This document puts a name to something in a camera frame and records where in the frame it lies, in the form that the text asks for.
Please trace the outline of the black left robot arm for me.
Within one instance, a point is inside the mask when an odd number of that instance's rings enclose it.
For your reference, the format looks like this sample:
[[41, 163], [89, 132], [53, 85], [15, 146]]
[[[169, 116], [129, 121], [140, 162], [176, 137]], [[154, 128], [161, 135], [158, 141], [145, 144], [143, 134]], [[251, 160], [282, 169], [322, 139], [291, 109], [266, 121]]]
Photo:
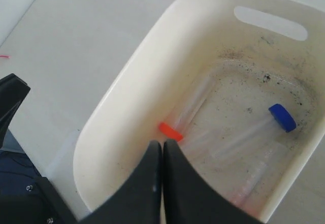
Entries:
[[[30, 91], [15, 74], [1, 78], [1, 143]], [[24, 153], [1, 149], [1, 223], [77, 223], [48, 178]]]

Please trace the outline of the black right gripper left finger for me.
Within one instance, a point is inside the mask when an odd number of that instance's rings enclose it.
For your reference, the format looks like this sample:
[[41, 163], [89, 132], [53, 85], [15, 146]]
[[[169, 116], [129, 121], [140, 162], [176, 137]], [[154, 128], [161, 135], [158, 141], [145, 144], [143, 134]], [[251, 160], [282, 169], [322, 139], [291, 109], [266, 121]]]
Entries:
[[79, 223], [160, 223], [163, 153], [150, 141], [124, 184]]

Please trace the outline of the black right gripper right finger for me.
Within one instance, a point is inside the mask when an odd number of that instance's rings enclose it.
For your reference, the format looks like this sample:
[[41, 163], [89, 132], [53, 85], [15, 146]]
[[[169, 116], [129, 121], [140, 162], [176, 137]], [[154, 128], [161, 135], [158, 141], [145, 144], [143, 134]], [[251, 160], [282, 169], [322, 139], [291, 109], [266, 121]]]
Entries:
[[261, 223], [210, 187], [175, 140], [164, 142], [162, 173], [166, 223]]

